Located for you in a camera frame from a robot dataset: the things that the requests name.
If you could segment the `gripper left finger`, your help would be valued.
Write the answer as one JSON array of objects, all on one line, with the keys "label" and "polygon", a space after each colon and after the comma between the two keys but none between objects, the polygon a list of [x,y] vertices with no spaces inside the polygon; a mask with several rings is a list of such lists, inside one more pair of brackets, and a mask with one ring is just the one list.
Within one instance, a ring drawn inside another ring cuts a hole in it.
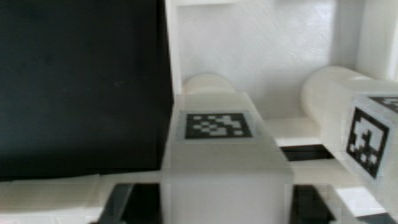
[{"label": "gripper left finger", "polygon": [[100,218],[89,224],[164,224],[161,185],[120,183],[111,192]]}]

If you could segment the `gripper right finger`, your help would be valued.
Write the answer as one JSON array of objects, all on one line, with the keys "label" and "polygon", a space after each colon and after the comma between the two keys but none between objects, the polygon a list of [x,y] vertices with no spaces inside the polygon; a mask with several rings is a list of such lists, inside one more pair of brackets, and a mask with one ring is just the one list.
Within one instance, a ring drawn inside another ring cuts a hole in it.
[{"label": "gripper right finger", "polygon": [[313,185],[294,186],[290,224],[398,224],[388,213],[354,217],[338,212]]}]

